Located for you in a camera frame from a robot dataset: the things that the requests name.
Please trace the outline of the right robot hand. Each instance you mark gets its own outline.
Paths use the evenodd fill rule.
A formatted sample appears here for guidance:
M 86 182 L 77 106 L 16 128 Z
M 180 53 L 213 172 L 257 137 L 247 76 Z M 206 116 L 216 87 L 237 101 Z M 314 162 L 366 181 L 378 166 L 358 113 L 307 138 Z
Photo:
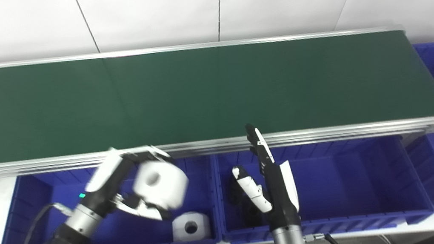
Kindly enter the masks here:
M 291 230 L 293 226 L 300 226 L 301 221 L 297 208 L 298 193 L 289 192 L 289 186 L 283 173 L 283 168 L 289 166 L 289 162 L 277 164 L 268 143 L 258 128 L 247 123 L 245 130 L 251 145 L 250 151 L 257 157 L 259 171 L 264 178 L 267 193 L 264 194 L 262 186 L 258 185 L 241 165 L 232 168 L 233 177 L 256 208 L 264 213 L 271 232 L 278 229 Z

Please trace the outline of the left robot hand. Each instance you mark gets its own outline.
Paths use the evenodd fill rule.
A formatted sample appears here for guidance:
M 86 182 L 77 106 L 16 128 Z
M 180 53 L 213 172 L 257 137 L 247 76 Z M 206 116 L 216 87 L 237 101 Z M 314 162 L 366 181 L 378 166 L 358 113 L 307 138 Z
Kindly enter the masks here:
M 172 218 L 183 206 L 188 177 L 160 148 L 144 145 L 129 152 L 111 148 L 85 187 L 81 205 L 105 218 L 115 209 L 151 220 Z

